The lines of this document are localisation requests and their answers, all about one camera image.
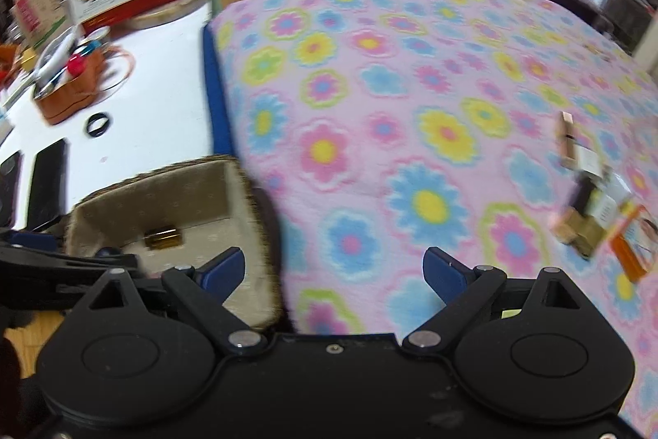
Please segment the amber glass vial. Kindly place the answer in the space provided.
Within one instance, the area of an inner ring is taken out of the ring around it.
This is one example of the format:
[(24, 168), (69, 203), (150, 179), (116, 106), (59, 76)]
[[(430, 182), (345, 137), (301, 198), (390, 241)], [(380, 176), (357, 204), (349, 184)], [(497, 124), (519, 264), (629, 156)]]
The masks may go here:
[(183, 245), (182, 232), (173, 226), (165, 226), (144, 234), (144, 244), (149, 250), (166, 250)]

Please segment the rose gold lipstick tube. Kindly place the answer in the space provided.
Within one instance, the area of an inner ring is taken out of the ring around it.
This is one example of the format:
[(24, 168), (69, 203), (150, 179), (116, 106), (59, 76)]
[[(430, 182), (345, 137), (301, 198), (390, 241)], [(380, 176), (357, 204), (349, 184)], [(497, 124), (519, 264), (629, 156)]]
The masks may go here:
[(559, 146), (561, 165), (573, 170), (577, 163), (575, 157), (575, 123), (570, 112), (560, 111), (556, 122), (556, 141)]

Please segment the small white charger cube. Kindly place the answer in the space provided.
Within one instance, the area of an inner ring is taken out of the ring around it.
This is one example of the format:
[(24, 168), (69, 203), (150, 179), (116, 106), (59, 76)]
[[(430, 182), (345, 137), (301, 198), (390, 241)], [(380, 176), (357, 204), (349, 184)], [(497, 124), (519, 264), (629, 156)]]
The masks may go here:
[(578, 174), (589, 177), (591, 181), (605, 179), (605, 165), (600, 156), (590, 148), (575, 145), (575, 170)]

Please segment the woven fabric-lined basket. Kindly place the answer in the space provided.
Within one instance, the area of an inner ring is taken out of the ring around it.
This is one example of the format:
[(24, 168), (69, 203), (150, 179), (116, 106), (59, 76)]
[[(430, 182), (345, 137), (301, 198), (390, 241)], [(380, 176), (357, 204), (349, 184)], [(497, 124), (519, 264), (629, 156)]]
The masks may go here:
[(88, 195), (68, 216), (65, 252), (92, 258), (104, 247), (137, 256), (149, 276), (177, 265), (199, 269), (238, 247), (246, 276), (227, 309), (254, 329), (267, 328), (283, 313), (271, 234), (233, 157), (187, 160)]

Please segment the black smartphone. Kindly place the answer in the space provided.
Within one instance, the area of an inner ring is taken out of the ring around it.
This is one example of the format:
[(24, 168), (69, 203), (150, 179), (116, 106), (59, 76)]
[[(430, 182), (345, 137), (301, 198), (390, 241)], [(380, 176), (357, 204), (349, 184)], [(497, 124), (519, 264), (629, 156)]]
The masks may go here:
[(61, 138), (36, 154), (25, 228), (41, 232), (65, 214), (68, 140)]
[(0, 166), (0, 226), (11, 227), (16, 219), (22, 152), (16, 151)]

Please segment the black gold lipstick box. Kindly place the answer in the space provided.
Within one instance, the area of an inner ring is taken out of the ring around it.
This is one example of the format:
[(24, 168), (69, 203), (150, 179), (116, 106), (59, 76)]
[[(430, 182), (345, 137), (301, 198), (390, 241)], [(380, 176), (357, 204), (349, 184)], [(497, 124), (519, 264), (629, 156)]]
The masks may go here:
[(571, 189), (567, 203), (552, 217), (553, 236), (562, 244), (572, 244), (578, 237), (588, 214), (592, 195), (600, 184), (588, 174), (580, 174)]

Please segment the white gold Cielo box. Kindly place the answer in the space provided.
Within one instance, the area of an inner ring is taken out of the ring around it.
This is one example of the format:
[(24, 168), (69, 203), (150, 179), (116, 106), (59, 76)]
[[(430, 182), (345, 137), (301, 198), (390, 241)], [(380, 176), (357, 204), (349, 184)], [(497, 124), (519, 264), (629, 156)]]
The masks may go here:
[(586, 260), (592, 258), (631, 197), (633, 191), (627, 182), (621, 175), (611, 173), (603, 188), (598, 189), (589, 203), (586, 216), (573, 242), (575, 249), (583, 258)]

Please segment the orange tin with portrait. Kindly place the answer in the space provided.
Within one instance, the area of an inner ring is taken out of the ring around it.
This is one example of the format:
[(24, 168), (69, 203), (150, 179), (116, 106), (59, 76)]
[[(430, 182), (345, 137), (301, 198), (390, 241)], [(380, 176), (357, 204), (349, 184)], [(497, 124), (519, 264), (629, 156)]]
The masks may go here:
[(630, 211), (610, 239), (610, 247), (631, 283), (638, 283), (657, 263), (657, 221), (644, 205)]

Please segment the floral pink fleece blanket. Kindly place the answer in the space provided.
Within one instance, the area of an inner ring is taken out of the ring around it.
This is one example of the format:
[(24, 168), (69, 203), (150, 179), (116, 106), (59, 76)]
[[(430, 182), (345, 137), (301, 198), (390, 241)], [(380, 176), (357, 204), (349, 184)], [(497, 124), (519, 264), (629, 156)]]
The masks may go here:
[(432, 246), (512, 277), (560, 266), (633, 351), (622, 413), (656, 436), (656, 275), (630, 282), (608, 246), (585, 260), (551, 232), (575, 184), (564, 112), (657, 207), (657, 88), (633, 59), (547, 0), (243, 0), (210, 32), (298, 331), (414, 330), (440, 305)]

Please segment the brown leather pen holder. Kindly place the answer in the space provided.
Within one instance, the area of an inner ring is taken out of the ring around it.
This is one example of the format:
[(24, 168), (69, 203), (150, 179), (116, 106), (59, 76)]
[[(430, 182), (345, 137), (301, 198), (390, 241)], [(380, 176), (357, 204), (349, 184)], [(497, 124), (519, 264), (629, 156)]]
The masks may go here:
[(105, 70), (104, 47), (99, 41), (86, 42), (68, 56), (39, 89), (32, 100), (50, 126), (94, 104), (100, 93), (100, 78)]

